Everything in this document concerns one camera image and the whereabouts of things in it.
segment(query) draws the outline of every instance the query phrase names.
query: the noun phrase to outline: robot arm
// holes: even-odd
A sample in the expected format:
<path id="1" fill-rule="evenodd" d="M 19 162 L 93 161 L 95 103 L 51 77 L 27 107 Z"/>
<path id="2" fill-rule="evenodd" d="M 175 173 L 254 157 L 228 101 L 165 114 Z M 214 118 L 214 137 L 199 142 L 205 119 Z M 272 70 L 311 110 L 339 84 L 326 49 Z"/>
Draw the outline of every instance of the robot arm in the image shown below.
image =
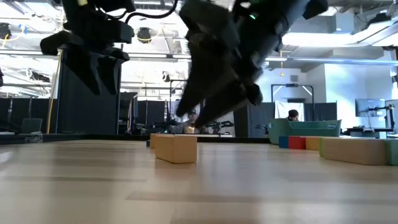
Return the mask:
<path id="1" fill-rule="evenodd" d="M 67 65 L 94 94 L 101 93 L 100 81 L 116 94 L 114 76 L 129 57 L 113 44 L 131 43 L 134 32 L 128 21 L 132 16 L 168 16 L 177 1 L 168 13 L 151 16 L 135 12 L 132 0 L 62 0 L 68 21 L 64 28 L 69 32 L 43 39 L 40 47 L 50 55 L 66 49 Z M 117 9 L 126 12 L 120 17 L 106 14 Z M 264 59 L 282 48 L 283 35 L 299 17 L 309 19 L 327 9 L 326 0 L 236 0 L 230 12 L 208 1 L 185 0 L 179 15 L 188 27 L 192 68 L 177 116 L 206 100 L 195 123 L 200 128 L 249 102 L 261 103 L 255 81 L 262 74 Z M 118 21 L 129 12 L 126 22 Z"/>

